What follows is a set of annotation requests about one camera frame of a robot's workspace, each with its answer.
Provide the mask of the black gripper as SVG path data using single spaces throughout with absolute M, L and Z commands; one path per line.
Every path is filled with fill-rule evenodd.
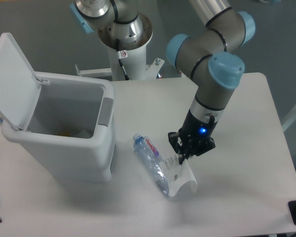
M 203 122 L 188 111 L 179 132 L 168 133 L 169 143 L 179 156 L 179 164 L 183 164 L 185 159 L 198 157 L 216 147 L 211 135 L 217 123 L 214 115 L 210 115 L 207 122 Z

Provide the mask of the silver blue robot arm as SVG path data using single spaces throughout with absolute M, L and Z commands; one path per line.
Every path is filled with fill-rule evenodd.
M 195 39 L 176 35 L 166 47 L 167 60 L 198 87 L 182 127 L 168 134 L 180 163 L 215 147 L 212 133 L 245 70 L 232 51 L 256 30 L 252 16 L 235 12 L 226 0 L 193 0 L 191 6 L 206 32 Z M 152 26 L 136 0 L 75 0 L 70 9 L 83 30 L 98 32 L 111 50 L 115 80 L 147 78 L 146 45 Z

